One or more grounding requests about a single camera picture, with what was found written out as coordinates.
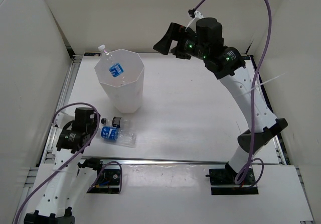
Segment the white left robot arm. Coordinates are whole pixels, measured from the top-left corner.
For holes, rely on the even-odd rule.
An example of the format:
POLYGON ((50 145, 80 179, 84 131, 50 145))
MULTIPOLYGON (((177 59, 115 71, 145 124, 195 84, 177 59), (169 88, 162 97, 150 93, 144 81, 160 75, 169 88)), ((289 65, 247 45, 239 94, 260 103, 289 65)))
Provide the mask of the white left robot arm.
POLYGON ((74 116, 58 112, 53 125, 61 129, 50 176, 39 186, 44 193, 34 211, 26 213, 24 223, 75 223, 72 213, 91 183, 105 178, 101 162, 93 159, 80 163, 86 147, 96 135, 100 115, 93 107, 78 107, 74 116))

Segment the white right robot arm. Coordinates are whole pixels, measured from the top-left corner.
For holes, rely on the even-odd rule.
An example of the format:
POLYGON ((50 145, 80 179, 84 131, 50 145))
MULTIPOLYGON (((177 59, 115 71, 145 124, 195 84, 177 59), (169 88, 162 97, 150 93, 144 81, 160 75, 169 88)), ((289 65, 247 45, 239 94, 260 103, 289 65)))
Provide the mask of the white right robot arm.
POLYGON ((215 18, 196 20, 195 29, 170 23, 153 49, 179 59, 203 60, 235 99, 249 129, 238 136, 239 145, 225 165, 225 177, 230 183, 239 183, 255 154, 288 126, 286 119, 277 118, 253 87, 243 57, 236 48, 224 45, 223 27, 215 18))

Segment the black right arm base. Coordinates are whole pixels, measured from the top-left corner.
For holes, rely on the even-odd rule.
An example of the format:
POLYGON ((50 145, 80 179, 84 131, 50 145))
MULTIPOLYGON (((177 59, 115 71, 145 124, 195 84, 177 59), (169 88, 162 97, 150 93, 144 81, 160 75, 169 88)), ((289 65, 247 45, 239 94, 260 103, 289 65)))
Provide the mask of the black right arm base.
POLYGON ((211 195, 258 195, 258 187, 255 185, 256 178, 250 167, 245 179, 236 184, 236 173, 225 165, 222 168, 211 168, 205 177, 210 180, 211 195))

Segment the black-label clear plastic bottle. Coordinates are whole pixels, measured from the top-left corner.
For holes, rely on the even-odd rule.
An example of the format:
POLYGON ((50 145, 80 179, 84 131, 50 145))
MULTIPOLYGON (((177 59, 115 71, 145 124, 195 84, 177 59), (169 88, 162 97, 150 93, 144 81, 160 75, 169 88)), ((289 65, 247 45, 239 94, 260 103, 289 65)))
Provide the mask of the black-label clear plastic bottle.
POLYGON ((131 121, 125 119, 124 117, 112 117, 110 119, 102 118, 100 122, 104 126, 110 126, 124 130, 129 130, 131 128, 131 121))

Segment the white plastic bin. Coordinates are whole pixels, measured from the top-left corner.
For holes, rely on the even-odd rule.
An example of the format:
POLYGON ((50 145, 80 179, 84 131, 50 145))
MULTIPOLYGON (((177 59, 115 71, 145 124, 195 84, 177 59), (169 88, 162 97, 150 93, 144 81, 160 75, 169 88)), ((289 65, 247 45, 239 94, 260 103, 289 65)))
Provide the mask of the white plastic bin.
POLYGON ((98 81, 111 103, 123 114, 136 112, 142 105, 144 64, 139 54, 98 47, 100 59, 94 67, 98 81))

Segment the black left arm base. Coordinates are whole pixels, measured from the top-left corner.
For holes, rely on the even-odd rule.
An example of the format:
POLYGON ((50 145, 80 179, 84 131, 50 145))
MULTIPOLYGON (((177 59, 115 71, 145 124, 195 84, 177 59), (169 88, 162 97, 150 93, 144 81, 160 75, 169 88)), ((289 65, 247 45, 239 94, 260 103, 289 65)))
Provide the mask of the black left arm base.
POLYGON ((98 171, 97 179, 87 193, 90 194, 120 194, 122 191, 123 170, 117 161, 110 161, 98 171))

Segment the aluminium table frame rail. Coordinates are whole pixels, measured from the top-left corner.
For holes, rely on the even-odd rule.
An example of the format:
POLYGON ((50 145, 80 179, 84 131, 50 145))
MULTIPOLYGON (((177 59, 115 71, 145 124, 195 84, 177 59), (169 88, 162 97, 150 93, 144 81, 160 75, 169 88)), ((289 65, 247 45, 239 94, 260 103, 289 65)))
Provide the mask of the aluminium table frame rail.
POLYGON ((120 194, 87 194, 76 223, 312 223, 297 169, 281 165, 275 144, 257 195, 211 194, 208 170, 224 167, 247 122, 200 60, 141 54, 143 104, 130 115, 135 147, 95 138, 84 152, 123 168, 120 194))

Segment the blue-label crushed plastic bottle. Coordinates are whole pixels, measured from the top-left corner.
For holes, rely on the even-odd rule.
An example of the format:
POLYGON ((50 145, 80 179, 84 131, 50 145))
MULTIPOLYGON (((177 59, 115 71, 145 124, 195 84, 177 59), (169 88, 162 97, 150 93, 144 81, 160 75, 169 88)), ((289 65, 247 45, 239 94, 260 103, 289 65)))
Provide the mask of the blue-label crushed plastic bottle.
POLYGON ((103 126, 98 131, 98 136, 106 144, 134 148, 136 146, 135 133, 121 128, 103 126))

